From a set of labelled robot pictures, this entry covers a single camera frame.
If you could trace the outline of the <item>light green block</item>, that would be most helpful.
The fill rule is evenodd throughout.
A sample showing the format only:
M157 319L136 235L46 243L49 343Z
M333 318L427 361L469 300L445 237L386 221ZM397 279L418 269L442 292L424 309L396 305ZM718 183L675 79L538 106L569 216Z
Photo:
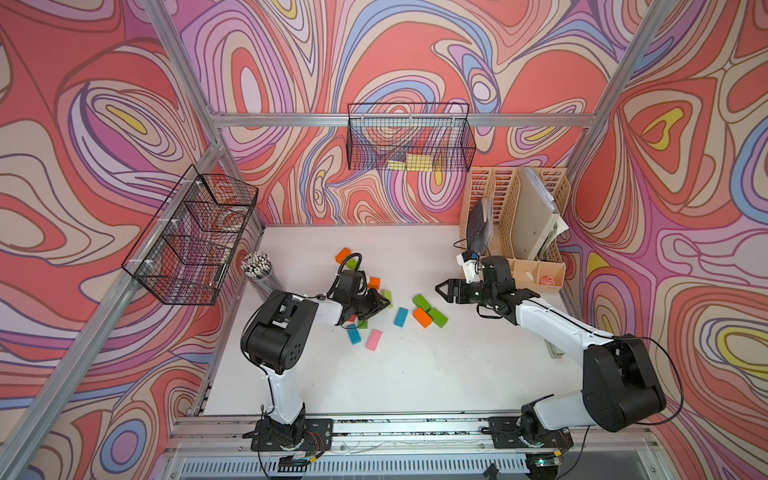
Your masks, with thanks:
M389 290L383 289L383 290L381 291L381 294L382 294L382 296L383 296L383 297L384 297L384 298L387 300L387 302L388 302L388 305L387 305L387 307L388 307L388 308L391 308L391 307L392 307L392 304L393 304L392 293L391 293Z

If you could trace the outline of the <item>teal block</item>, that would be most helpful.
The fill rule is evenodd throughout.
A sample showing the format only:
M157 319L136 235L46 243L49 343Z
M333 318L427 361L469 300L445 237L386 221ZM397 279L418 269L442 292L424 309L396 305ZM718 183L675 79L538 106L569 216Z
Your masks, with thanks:
M348 337L350 339L350 342L355 345L362 342L361 334L359 333L359 328L357 326L349 326L346 328Z
M408 314L409 310L407 308L400 307L396 313L394 325L399 328L403 328L405 326Z

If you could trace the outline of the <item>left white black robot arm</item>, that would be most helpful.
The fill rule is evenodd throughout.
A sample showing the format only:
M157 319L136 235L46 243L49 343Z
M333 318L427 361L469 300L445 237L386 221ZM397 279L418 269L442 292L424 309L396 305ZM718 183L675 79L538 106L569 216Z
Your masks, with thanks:
M354 331L391 300L368 286L363 271L339 272L327 292L302 295L275 290L244 327L240 349L245 358L266 375L269 404L265 416L280 427L297 429L306 410L291 370L301 359L316 324Z

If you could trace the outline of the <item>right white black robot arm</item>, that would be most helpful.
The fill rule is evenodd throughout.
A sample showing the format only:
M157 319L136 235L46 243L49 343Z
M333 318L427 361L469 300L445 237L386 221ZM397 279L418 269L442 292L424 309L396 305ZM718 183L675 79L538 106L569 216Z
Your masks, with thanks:
M618 432L666 409L667 400L644 341L592 327L519 287L501 256L464 260L463 279L435 291L448 303L474 305L539 335L581 368L581 389L547 396L521 408L517 431L531 444L551 432L598 426Z

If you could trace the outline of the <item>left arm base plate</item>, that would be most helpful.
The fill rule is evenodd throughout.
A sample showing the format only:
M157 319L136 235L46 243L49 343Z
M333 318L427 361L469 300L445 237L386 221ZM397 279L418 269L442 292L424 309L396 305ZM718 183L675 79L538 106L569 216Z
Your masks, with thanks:
M334 422L331 418L298 418L293 424L281 424L270 417L258 420L252 432L244 434L251 440L254 452L325 452L333 443Z

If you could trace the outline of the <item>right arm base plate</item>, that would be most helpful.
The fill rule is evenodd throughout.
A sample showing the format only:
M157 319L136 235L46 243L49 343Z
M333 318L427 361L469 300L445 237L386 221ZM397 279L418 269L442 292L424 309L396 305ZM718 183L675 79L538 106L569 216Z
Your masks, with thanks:
M574 442L567 428L546 430L529 417L496 416L480 432L489 435L496 449L558 449L567 451Z

